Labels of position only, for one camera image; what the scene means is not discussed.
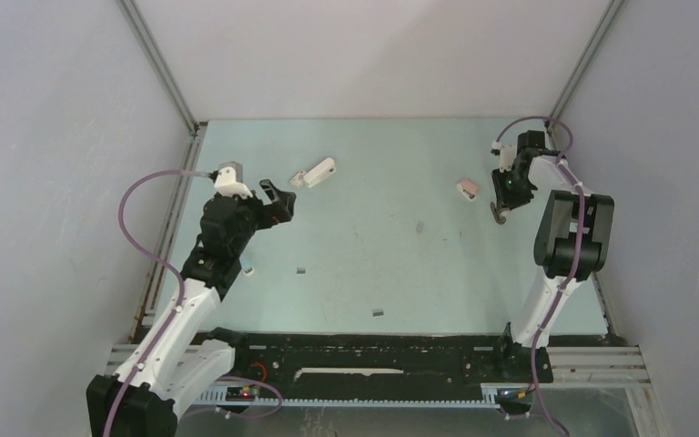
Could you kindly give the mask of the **pink stapler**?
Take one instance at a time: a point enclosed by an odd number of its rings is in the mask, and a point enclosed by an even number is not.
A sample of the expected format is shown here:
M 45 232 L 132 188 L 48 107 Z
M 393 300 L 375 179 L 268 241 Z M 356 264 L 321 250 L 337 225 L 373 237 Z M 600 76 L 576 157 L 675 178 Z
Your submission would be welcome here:
M 477 199 L 480 194 L 479 186 L 469 178 L 463 178 L 456 184 L 456 189 L 459 193 L 470 202 Z

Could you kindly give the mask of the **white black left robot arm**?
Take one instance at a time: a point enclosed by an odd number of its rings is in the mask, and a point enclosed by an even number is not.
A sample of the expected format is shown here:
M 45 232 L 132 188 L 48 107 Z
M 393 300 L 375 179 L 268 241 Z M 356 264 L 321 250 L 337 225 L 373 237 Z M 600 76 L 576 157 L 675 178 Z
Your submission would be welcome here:
M 252 237 L 293 219 L 296 194 L 268 179 L 259 185 L 268 203 L 236 188 L 220 188 L 206 202 L 169 306 L 113 374 L 95 376 L 86 388 L 92 435 L 173 436 L 208 385 L 248 374 L 250 353 L 228 340 L 206 340 L 193 358 L 181 358 L 242 271 Z

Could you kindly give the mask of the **beige stapler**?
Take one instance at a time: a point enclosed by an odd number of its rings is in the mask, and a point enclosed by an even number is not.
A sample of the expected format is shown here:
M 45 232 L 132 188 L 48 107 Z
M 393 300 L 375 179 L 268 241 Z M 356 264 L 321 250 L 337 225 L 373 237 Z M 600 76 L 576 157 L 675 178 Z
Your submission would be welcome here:
M 503 208 L 495 202 L 490 203 L 490 210 L 495 222 L 499 225 L 504 225 L 507 221 L 510 210 L 508 208 Z

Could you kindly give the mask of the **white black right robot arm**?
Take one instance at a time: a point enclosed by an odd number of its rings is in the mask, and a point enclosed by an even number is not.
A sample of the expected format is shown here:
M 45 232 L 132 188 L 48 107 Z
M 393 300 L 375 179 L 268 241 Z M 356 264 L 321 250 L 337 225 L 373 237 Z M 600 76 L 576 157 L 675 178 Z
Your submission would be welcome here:
M 506 327 L 502 349 L 492 357 L 496 374 L 515 381 L 530 367 L 526 351 L 535 356 L 547 346 L 563 305 L 603 268 L 615 204 L 612 197 L 587 188 L 566 158 L 546 147 L 541 131 L 520 134 L 514 145 L 494 140 L 491 152 L 499 158 L 491 173 L 495 192 L 491 213 L 498 224 L 533 201 L 538 178 L 552 185 L 533 242 L 537 270 L 532 288 L 521 313 Z

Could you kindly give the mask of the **white stapler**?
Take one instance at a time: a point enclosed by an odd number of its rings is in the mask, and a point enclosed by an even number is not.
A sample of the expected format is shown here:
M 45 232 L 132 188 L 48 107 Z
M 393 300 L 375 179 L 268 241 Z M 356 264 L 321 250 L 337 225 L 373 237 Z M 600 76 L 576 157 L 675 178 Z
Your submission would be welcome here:
M 314 168 L 303 175 L 303 183 L 306 188 L 314 188 L 336 171 L 336 162 L 333 158 L 325 158 Z

